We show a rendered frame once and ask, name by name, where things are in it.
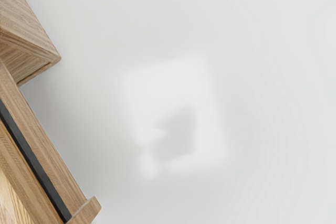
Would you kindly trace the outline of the light wooden cabinet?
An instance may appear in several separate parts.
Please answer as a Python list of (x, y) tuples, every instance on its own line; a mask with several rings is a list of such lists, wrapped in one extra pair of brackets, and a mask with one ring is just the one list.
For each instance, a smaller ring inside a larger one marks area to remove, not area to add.
[(26, 0), (0, 0), (0, 61), (21, 86), (61, 60)]

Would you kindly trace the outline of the open wooden drawer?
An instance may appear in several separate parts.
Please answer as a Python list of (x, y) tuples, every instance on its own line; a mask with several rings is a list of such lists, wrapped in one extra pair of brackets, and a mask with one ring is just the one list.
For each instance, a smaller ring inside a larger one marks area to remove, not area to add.
[(91, 224), (100, 210), (0, 61), (0, 224)]

